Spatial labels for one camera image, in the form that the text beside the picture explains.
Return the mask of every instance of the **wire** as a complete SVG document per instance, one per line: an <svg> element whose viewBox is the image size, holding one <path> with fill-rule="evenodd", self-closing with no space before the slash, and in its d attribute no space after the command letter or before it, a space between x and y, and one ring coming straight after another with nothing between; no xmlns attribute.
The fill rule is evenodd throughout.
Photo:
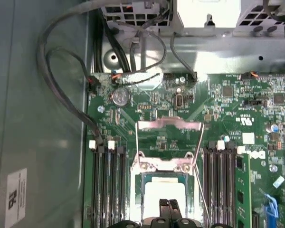
<svg viewBox="0 0 285 228"><path fill-rule="evenodd" d="M258 74L256 74L255 72L251 71L250 74L253 76L253 77L258 77Z"/></svg>
<svg viewBox="0 0 285 228"><path fill-rule="evenodd" d="M59 52L59 51L64 51L64 52L68 53L69 55L71 55L72 57L74 57L75 59L77 59L78 62L80 63L80 66L81 66L82 71L84 73L85 79L88 82L91 82L90 81L91 79L89 78L89 74L88 74L87 69L86 69L86 65L85 65L84 61L82 60L82 58L79 55L77 55L76 53L74 53L70 50L67 50L63 47L54 47L47 52L46 59L47 59L48 64L49 64L49 61L50 61L50 58L52 57L52 55L55 54L56 52Z"/></svg>
<svg viewBox="0 0 285 228"><path fill-rule="evenodd" d="M54 95L57 97L57 99L61 102L62 105L65 106L65 108L74 114L79 120L81 120L84 124L86 124L90 130L91 133L94 135L95 141L98 145L102 145L104 143L101 134L99 132L99 129L97 127L97 124L95 120L82 112L81 110L78 110L70 101L70 99L66 96L66 94L61 90L61 88L58 86L57 81L55 80L49 64L46 59L46 44L48 41L48 36L51 33L51 31L62 21L75 16L80 15L86 12L89 12L91 10L96 10L100 7L104 7L109 4L120 4L120 3L127 3L128 0L90 0L82 2L76 6L73 6L69 8L66 13L62 14L61 16L51 20L50 24L44 29L44 31L41 33L38 44L37 44L37 52L36 52L36 58L37 58L37 68L39 73L44 78L47 86L50 88L50 90L54 93Z"/></svg>
<svg viewBox="0 0 285 228"><path fill-rule="evenodd" d="M95 62L95 71L97 73L103 73L104 68L102 64L102 42L103 42L103 35L104 35L104 27L102 23L102 15L100 15L99 11L96 12L96 28L98 31L95 33L95 51L94 51L94 62Z"/></svg>
<svg viewBox="0 0 285 228"><path fill-rule="evenodd" d="M156 76L160 75L160 73L157 73L147 79L144 79L144 80L141 80L141 81L137 81L137 82L129 82L129 83L123 83L122 86L133 86L133 85L136 85L136 84L140 84L140 83L143 83L143 82L146 82L146 81L149 81L151 80L152 78L155 78Z"/></svg>
<svg viewBox="0 0 285 228"><path fill-rule="evenodd" d="M270 16L273 20L285 22L285 15L277 16L271 13L271 9L269 7L269 0L263 0L263 8L265 13Z"/></svg>
<svg viewBox="0 0 285 228"><path fill-rule="evenodd" d="M180 63L192 74L193 79L196 80L196 82L195 82L195 84L196 84L197 83L197 78L196 78L196 74L194 73L193 69L176 52L176 49L175 49L175 46L174 46L175 35L176 35L176 33L174 32L173 35L171 36L171 39L170 39L170 49L171 49L173 55L180 61Z"/></svg>
<svg viewBox="0 0 285 228"><path fill-rule="evenodd" d="M163 14L158 15L157 17L146 21L141 27L144 29L147 29L148 27L157 24L157 23L161 23L169 14L169 9L166 10ZM137 31L134 37L139 37L140 36L140 31ZM138 45L133 43L131 43L131 47L130 47L130 64L131 64L131 70L132 71L136 71L136 62L135 62L135 48Z"/></svg>
<svg viewBox="0 0 285 228"><path fill-rule="evenodd" d="M144 29L144 28L142 28L142 27L137 27L137 26L134 26L134 25L130 25L130 24L127 24L127 23L122 22L122 21L115 21L115 22L116 22L118 25L120 25L120 26L127 26L127 27L130 27L130 28L139 30L140 32L145 32L145 33L149 34L150 36L156 38L156 39L161 43L161 45L162 45L162 47L163 47L163 55L162 55L162 58L161 58L160 61L158 61L158 62L156 62L156 63L154 63L154 64L152 64L152 65L150 65L150 66L147 66L147 67L145 67L145 68L143 68L143 69L136 70L136 71L133 71L133 72L131 72L131 73L123 74L123 76L124 76L124 75L132 75L132 74L135 74L135 73L145 72L145 71L147 71L147 70L149 70L149 69L151 69L151 68L153 68L153 67L156 67L156 66L158 66L159 64L163 63L163 61L165 60L165 58L166 58L166 56L167 56L167 47L166 47L165 43L163 42L163 40L162 40L159 36L157 36L154 32L148 31L148 30L146 30L146 29Z"/></svg>
<svg viewBox="0 0 285 228"><path fill-rule="evenodd" d="M117 39L113 35L111 29L108 26L108 23L106 22L103 14L101 12L101 10L99 10L99 11L100 11L101 20L102 20L102 23L103 23L103 26L105 29L104 30L105 34L108 37L108 40L112 46L114 53L116 54L116 57L118 59L118 62L120 64L121 69L123 70L124 73L131 72L127 56L125 55L125 52L124 52L122 46L119 44L119 42L117 41Z"/></svg>

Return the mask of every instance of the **ram slot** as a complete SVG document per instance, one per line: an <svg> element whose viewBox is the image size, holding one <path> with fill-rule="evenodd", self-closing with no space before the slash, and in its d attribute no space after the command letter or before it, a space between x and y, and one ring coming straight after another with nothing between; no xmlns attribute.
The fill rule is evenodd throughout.
<svg viewBox="0 0 285 228"><path fill-rule="evenodd" d="M125 176L126 176L126 155L120 154L120 192L119 192L119 216L120 220L124 220L125 211Z"/></svg>
<svg viewBox="0 0 285 228"><path fill-rule="evenodd" d="M94 180L93 183L95 183L95 185L93 185L92 187L93 192L92 192L92 221L91 221L91 228L97 228L99 227L99 213L98 213L98 209L99 209L99 160L100 160L100 155L98 153L94 154L94 169L93 169L93 176L94 176Z"/></svg>
<svg viewBox="0 0 285 228"><path fill-rule="evenodd" d="M235 226L235 162L236 162L236 155L234 153L230 154L230 211L231 211L231 218L229 221L230 226Z"/></svg>
<svg viewBox="0 0 285 228"><path fill-rule="evenodd" d="M117 185L117 154L112 154L111 155L111 161L112 161L112 166L111 166L111 201L110 201L110 212L111 212L111 219L110 219L110 226L114 225L117 223L116 220L116 215L117 215L117 210L116 210L116 185Z"/></svg>
<svg viewBox="0 0 285 228"><path fill-rule="evenodd" d="M211 204L211 192L210 192L210 188L209 188L209 181L210 181L210 155L207 151L204 152L204 181L203 181L203 190L204 190L204 196L205 196L205 201L206 201L206 205L208 207L208 211L211 215L212 210L210 207ZM210 227L210 224L208 222L207 217L204 217L204 223L205 223L205 227Z"/></svg>

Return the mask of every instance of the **white sticker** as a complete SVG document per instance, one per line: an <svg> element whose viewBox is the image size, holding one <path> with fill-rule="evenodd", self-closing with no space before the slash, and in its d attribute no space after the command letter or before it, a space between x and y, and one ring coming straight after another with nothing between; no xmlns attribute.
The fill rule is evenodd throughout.
<svg viewBox="0 0 285 228"><path fill-rule="evenodd" d="M8 175L6 190L5 228L10 228L25 217L27 169Z"/></svg>

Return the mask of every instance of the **green circuit board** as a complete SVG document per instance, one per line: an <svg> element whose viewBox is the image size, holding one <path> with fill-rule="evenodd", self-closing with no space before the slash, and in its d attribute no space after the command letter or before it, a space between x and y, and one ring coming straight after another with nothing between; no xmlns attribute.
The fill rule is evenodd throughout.
<svg viewBox="0 0 285 228"><path fill-rule="evenodd" d="M133 84L151 75L136 74L115 83L109 74L94 76L98 84L89 90L87 113L98 123L104 147L114 142L114 147L120 151L95 150L92 134L87 131L84 228L103 228L121 219L140 222L146 213L141 205L146 204L144 196L150 191L147 186L162 188L163 182L179 190L180 196L174 197L185 204L183 217L199 220L207 226L196 177L174 172L137 174L135 185L131 186L131 166L137 152L135 123L162 117L180 117L186 122L205 125L197 167L207 191L212 223L225 222L232 227L249 228L253 226L252 214L255 213L259 227L267 227L265 192L282 205L277 226L285 227L285 181L278 187L273 186L279 177L285 179L285 76L208 75L199 78L195 86L187 74L158 74L150 81L125 86L123 84ZM115 98L114 92L119 88L126 89L129 96L124 90L120 94L129 100L125 102L119 98L117 102L125 104L116 105L114 99L118 97ZM271 133L270 127L274 124L278 131ZM194 152L199 136L199 131L165 126L139 131L138 147L146 157L184 158L187 152ZM225 136L232 143L233 155L224 157L217 152L214 157L207 158L210 145L225 140ZM239 146L245 147L240 154ZM227 170L224 168L227 163L214 164L223 159L227 163L230 161ZM211 172L216 171L223 176L228 176L229 172L232 175L221 178L217 174L213 184L209 184L207 178L212 178ZM234 194L233 202L229 200L230 192Z"/></svg>

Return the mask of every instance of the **black dimm slot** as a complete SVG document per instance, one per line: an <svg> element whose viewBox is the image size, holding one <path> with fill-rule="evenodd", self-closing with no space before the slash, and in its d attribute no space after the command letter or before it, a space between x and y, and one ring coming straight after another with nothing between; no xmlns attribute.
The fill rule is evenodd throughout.
<svg viewBox="0 0 285 228"><path fill-rule="evenodd" d="M227 210L228 210L228 206L227 206L227 193L226 193L226 178L228 175L226 166L227 166L227 155L224 153L221 155L222 159L221 159L221 167L222 167L222 184L220 186L220 191L222 193L222 223L226 224L227 222Z"/></svg>
<svg viewBox="0 0 285 228"><path fill-rule="evenodd" d="M120 199L120 220L124 220L124 210L125 210L125 176L126 176L126 155L120 155L120 192L119 192L119 199Z"/></svg>
<svg viewBox="0 0 285 228"><path fill-rule="evenodd" d="M226 155L226 187L225 187L225 194L226 194L226 207L227 207L227 221L225 224L229 224L230 219L232 218L231 215L231 208L230 208L230 161L229 161L230 155Z"/></svg>
<svg viewBox="0 0 285 228"><path fill-rule="evenodd" d="M236 218L235 218L235 168L236 168L236 155L235 154L232 154L230 155L231 156L231 161L230 161L230 169L231 169L231 172L230 172L230 179L231 179L231 199L232 199L232 202L231 202L231 218L232 218L232 223L230 224L230 226L235 226L236 224Z"/></svg>
<svg viewBox="0 0 285 228"><path fill-rule="evenodd" d="M217 199L218 199L218 223L222 223L222 192L221 192L221 185L222 185L222 153L217 154L217 179L218 179L218 189L217 189Z"/></svg>
<svg viewBox="0 0 285 228"><path fill-rule="evenodd" d="M99 187L99 154L96 153L93 155L94 157L94 169L93 169L93 176L94 176L94 185L92 186L92 221L91 221L91 228L97 227L98 221L98 187Z"/></svg>
<svg viewBox="0 0 285 228"><path fill-rule="evenodd" d="M209 195L209 154L206 152L204 153L204 175L203 175L203 190L204 190L204 197L205 197L205 202L208 208L208 211L210 213L210 195ZM210 226L207 217L204 216L204 223L205 227L207 228Z"/></svg>
<svg viewBox="0 0 285 228"><path fill-rule="evenodd" d="M117 174L117 155L112 154L111 156L112 166L111 166L111 200L110 200L110 212L111 212L111 219L110 219L110 226L116 223L115 216L116 216L116 174Z"/></svg>
<svg viewBox="0 0 285 228"><path fill-rule="evenodd" d="M107 197L107 170L108 170L108 157L109 154L103 154L103 166L102 166L102 191L101 191L101 219L100 219L100 228L106 228L106 197Z"/></svg>

